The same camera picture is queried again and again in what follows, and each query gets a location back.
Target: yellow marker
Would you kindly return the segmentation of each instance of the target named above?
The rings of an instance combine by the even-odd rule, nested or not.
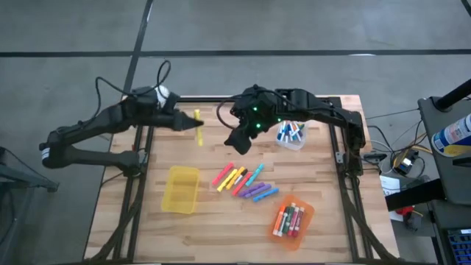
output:
[[[199,110],[196,109],[194,110],[194,118],[198,121],[201,120],[201,118],[199,117]],[[201,127],[198,126],[196,128],[196,139],[198,140],[198,146],[203,146],[203,135],[201,133]]]
[[[227,184],[226,189],[230,189],[234,185],[234,182],[237,180],[237,177],[242,174],[243,170],[245,170],[245,168],[241,166],[241,168],[238,169],[237,173],[235,173],[232,180],[230,180],[230,182]]]
[[[218,191],[221,192],[222,189],[224,188],[224,186],[226,186],[226,184],[232,180],[232,178],[234,177],[234,175],[236,175],[237,173],[237,169],[234,169],[230,174],[229,176],[226,177],[226,179],[221,183],[221,185],[219,185],[218,187]]]

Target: concrete floor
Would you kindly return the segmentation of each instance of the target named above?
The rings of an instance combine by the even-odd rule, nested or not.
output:
[[[0,52],[132,51],[145,0],[1,0]],[[459,0],[158,0],[143,50],[469,49],[471,18]],[[162,59],[141,58],[134,86],[155,83]],[[166,86],[182,95],[235,94],[258,83],[319,95],[359,94],[365,115],[417,107],[470,78],[471,55],[197,57],[171,59]],[[87,119],[96,108],[97,75],[124,84],[130,58],[0,58],[0,145],[60,182],[37,190],[17,264],[79,261],[103,168],[48,170],[38,144],[51,130]],[[103,106],[119,94],[101,89]],[[393,141],[419,114],[373,119]],[[372,138],[381,140],[370,131]],[[411,131],[397,148],[413,138]],[[79,147],[106,151],[93,138]],[[433,161],[425,173],[438,177]],[[397,235],[400,254],[433,261],[430,239]]]

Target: blue can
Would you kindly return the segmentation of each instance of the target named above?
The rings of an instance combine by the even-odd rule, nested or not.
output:
[[[434,134],[431,145],[448,157],[471,152],[471,114]]]

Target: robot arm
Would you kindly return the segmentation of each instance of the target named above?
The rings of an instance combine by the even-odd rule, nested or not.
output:
[[[249,151],[250,139],[282,120],[317,120],[345,130],[347,171],[362,173],[360,149],[365,145],[365,136],[358,112],[329,105],[303,89],[270,91],[254,85],[237,97],[230,113],[239,119],[239,125],[224,144],[234,146],[242,155]]]
[[[43,153],[43,165],[50,169],[63,168],[73,163],[116,166],[123,171],[124,176],[135,176],[141,170],[138,152],[92,152],[77,149],[72,144],[102,133],[120,133],[130,126],[166,127],[181,131],[203,125],[202,121],[190,118],[174,108],[180,98],[174,93],[167,91],[164,93],[167,96],[164,96],[156,90],[149,90],[149,87],[136,89],[132,93],[134,96],[109,106],[90,120],[50,132],[47,142],[39,146]]]

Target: yellow plastic basket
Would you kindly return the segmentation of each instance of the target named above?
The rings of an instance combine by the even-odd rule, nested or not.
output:
[[[198,194],[199,170],[187,166],[172,166],[162,199],[162,211],[194,212]]]

